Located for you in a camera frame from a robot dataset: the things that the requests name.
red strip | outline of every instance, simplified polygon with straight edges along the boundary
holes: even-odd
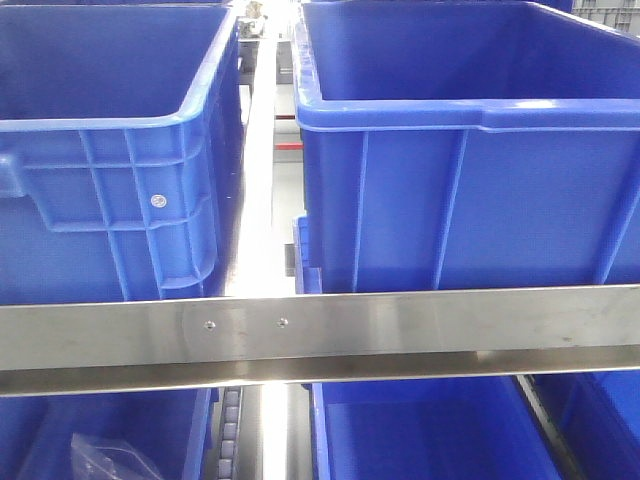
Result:
[[[276,150],[302,150],[302,142],[276,143]]]

blue storage bin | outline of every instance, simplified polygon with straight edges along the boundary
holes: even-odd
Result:
[[[326,1],[332,1],[332,0],[311,0],[311,1],[326,2]],[[482,2],[486,0],[470,0],[470,1]],[[536,3],[540,3],[542,5],[546,5],[547,7],[562,10],[563,12],[571,12],[571,9],[573,8],[573,0],[533,0],[533,1],[535,1]]]
[[[0,478],[73,480],[80,433],[128,442],[166,480],[199,480],[216,400],[210,389],[0,398]]]
[[[507,377],[313,385],[319,480],[559,479]]]
[[[218,291],[239,190],[219,6],[0,7],[0,304]]]
[[[301,12],[325,292],[640,281],[637,39],[527,2]]]
[[[0,0],[0,5],[150,5],[227,3],[225,0]]]
[[[537,375],[536,386],[587,478],[640,478],[640,371]]]

screw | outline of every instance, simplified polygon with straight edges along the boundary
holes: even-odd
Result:
[[[151,197],[151,205],[156,208],[164,208],[167,206],[167,197],[164,195],[153,195]]]

metal shelf frame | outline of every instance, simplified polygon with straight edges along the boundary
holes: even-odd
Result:
[[[293,295],[270,240],[276,48],[258,51],[232,297],[0,307],[0,395],[640,367],[640,285]]]

reflective metal surface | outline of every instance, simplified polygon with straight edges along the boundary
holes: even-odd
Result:
[[[633,367],[637,285],[0,308],[4,393]]]

